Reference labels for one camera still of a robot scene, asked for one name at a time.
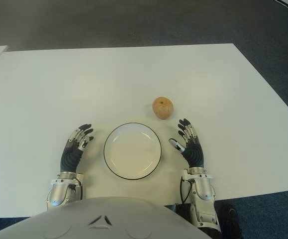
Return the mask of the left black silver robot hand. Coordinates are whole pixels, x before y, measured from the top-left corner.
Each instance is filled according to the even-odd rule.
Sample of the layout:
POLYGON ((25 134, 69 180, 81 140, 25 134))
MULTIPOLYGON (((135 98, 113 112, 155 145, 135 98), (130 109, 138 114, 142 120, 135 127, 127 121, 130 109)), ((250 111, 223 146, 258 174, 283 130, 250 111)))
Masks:
POLYGON ((94 139, 91 124, 84 124, 75 129, 68 138, 60 161, 60 172, 76 173, 77 166, 87 145, 94 139))

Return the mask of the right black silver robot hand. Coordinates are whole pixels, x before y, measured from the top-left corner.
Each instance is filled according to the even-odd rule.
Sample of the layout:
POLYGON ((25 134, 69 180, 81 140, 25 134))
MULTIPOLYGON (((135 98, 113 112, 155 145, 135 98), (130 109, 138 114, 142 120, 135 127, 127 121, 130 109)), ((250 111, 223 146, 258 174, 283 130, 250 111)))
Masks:
POLYGON ((203 150, 195 128, 187 119, 180 119, 178 128, 180 129, 178 134, 184 139, 186 145, 183 146, 173 138, 169 139, 169 143, 180 152, 190 168, 204 168, 203 150))

